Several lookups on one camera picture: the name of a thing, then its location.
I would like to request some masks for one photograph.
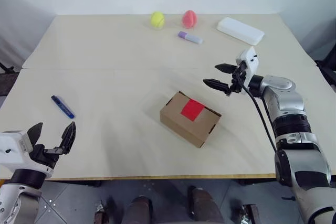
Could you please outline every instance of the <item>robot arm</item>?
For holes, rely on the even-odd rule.
[[[316,136],[311,132],[303,99],[296,92],[294,82],[281,77],[255,75],[258,61],[253,48],[244,51],[236,61],[238,66],[216,66],[232,74],[230,87],[213,79],[204,82],[228,96],[244,89],[252,98],[264,99],[276,137],[277,180],[291,188],[305,223],[336,223],[336,189],[330,187],[330,168]]]
[[[68,154],[76,136],[76,126],[72,122],[62,135],[59,147],[45,149],[36,144],[42,130],[42,123],[28,130],[0,133],[0,164],[6,166],[13,175],[0,188],[0,224],[34,223],[39,190],[50,178],[58,158]]]

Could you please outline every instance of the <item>gray tile floor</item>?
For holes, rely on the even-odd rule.
[[[230,179],[111,180],[100,187],[45,182],[36,224],[93,224],[100,200],[109,206],[110,218],[119,224],[128,204],[138,195],[152,199],[155,223],[192,221],[186,212],[187,188],[207,190],[220,207],[225,223],[231,221],[231,207],[242,202],[256,204],[263,224],[302,223],[296,202],[287,187],[277,182],[248,186]]]

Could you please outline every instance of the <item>red ball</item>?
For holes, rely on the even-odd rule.
[[[182,17],[182,24],[185,28],[192,28],[197,23],[197,16],[193,10],[187,10]]]

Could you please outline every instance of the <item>tennis ball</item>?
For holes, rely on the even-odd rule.
[[[162,12],[153,12],[152,18],[151,18],[151,24],[152,26],[156,28],[162,28],[164,25],[164,16]]]

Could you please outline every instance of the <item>red label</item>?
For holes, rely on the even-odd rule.
[[[205,106],[193,99],[190,99],[181,111],[181,114],[191,121],[195,121]]]

